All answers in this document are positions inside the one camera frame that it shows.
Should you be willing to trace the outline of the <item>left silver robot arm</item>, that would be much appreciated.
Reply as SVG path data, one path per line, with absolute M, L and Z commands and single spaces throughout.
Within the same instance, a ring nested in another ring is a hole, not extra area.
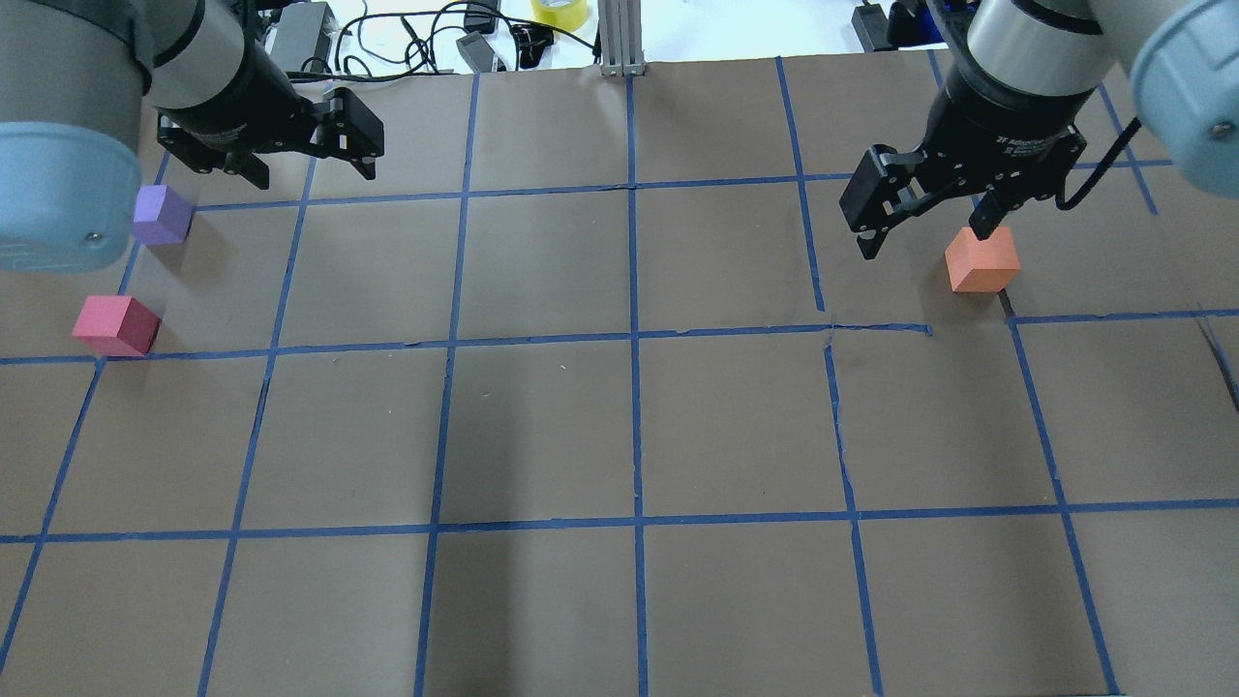
M 310 102 L 256 36 L 247 1 L 5 1 L 1 261 L 84 274 L 128 251 L 142 106 L 185 167 L 258 189 L 265 154 L 375 178 L 379 118 L 348 88 Z

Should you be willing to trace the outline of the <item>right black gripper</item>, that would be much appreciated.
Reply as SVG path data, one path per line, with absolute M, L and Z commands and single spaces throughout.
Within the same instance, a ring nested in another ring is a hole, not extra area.
M 916 154 L 870 146 L 840 196 L 862 258 L 876 259 L 914 206 L 983 196 L 970 229 L 978 241 L 987 241 L 1009 215 L 1006 206 L 1062 193 L 1087 144 L 1074 126 L 1085 102 L 1087 93 L 1014 92 L 978 68 L 952 67 Z

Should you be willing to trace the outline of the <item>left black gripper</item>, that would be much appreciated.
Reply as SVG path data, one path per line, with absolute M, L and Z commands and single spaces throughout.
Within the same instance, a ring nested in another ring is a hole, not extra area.
M 264 154 L 305 154 L 349 163 L 364 180 L 375 181 L 378 158 L 385 154 L 384 124 L 349 89 L 325 97 L 325 141 L 321 106 L 300 97 L 256 41 L 242 53 L 235 76 L 217 97 L 199 106 L 159 106 L 156 137 L 191 171 L 244 178 L 256 189 L 270 189 Z

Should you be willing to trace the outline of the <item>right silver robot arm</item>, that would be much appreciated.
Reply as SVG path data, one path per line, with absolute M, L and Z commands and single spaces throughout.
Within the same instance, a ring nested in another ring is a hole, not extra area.
M 952 50 L 921 145 L 875 144 L 840 198 L 864 259 L 943 201 L 978 196 L 984 240 L 1028 201 L 1072 210 L 1146 129 L 1182 176 L 1237 196 L 1238 10 L 1234 1 L 929 1 Z M 1075 116 L 1111 68 L 1127 74 L 1132 123 L 1067 193 L 1087 140 Z

